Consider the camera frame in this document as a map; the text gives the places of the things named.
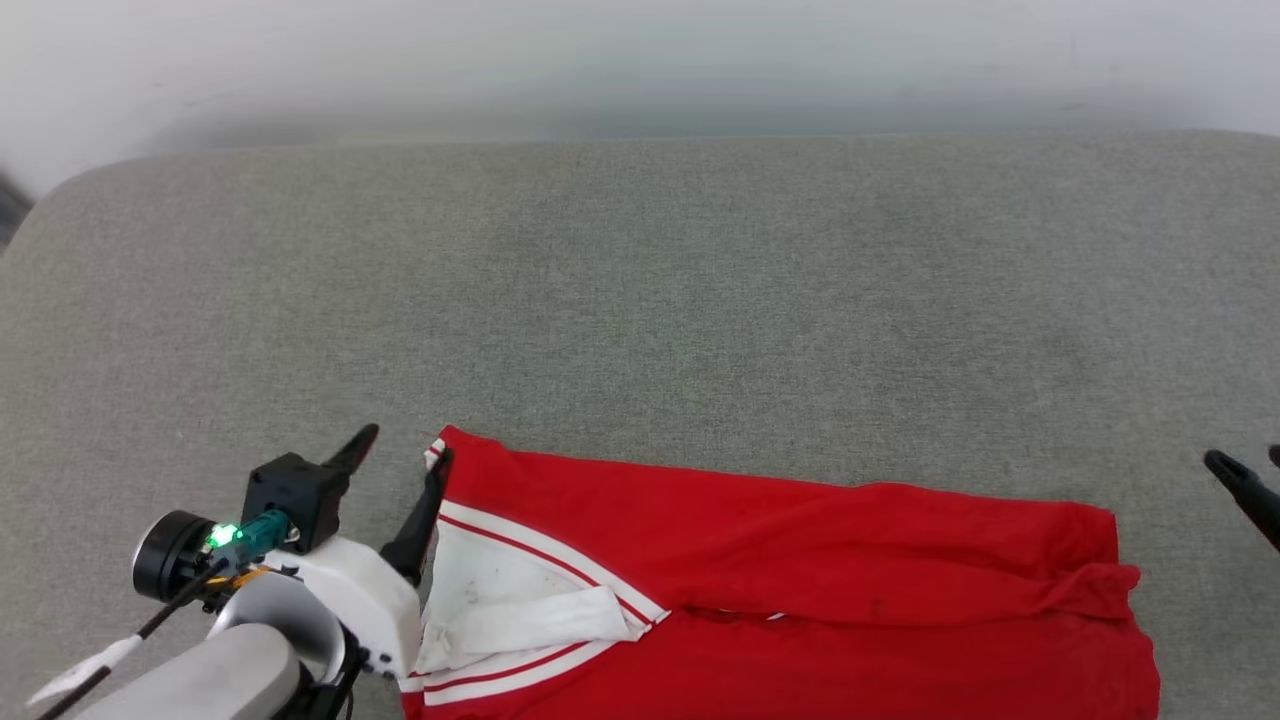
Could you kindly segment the teal connector board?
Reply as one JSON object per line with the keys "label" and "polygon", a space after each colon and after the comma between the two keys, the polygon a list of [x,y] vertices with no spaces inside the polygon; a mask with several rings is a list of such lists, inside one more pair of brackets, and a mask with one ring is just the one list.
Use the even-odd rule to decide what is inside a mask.
{"label": "teal connector board", "polygon": [[291,529],[291,519],[273,509],[242,524],[215,524],[205,544],[211,559],[243,564],[282,547],[289,539]]}

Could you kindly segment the red and white garment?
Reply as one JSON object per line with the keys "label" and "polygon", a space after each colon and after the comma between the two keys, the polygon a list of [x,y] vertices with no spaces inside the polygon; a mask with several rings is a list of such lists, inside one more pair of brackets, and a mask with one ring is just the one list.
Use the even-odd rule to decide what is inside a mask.
{"label": "red and white garment", "polygon": [[404,720],[1157,720],[1087,503],[507,448],[447,427]]}

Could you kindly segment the grey fabric sofa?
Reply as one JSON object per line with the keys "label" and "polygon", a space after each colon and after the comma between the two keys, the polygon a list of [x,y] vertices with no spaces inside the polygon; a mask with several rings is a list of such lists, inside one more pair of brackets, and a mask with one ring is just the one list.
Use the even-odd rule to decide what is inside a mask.
{"label": "grey fabric sofa", "polygon": [[1280,138],[1212,131],[257,149],[77,176],[0,252],[0,720],[156,606],[164,512],[381,428],[1074,498],[1143,571],[1160,720],[1280,720]]}

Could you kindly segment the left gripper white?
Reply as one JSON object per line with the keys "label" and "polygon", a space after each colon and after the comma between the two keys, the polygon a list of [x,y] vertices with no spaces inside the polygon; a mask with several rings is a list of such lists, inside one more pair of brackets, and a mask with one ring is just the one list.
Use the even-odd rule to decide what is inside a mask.
{"label": "left gripper white", "polygon": [[[380,427],[361,427],[324,464],[326,486],[346,493],[352,477],[376,443]],[[428,564],[428,551],[447,487],[452,451],[429,448],[422,491],[396,536],[378,551],[367,544],[333,536],[316,550],[297,555],[274,550],[265,564],[274,570],[293,570],[294,578],[355,635],[370,653],[378,673],[396,680],[410,676],[419,659],[419,594]]]}

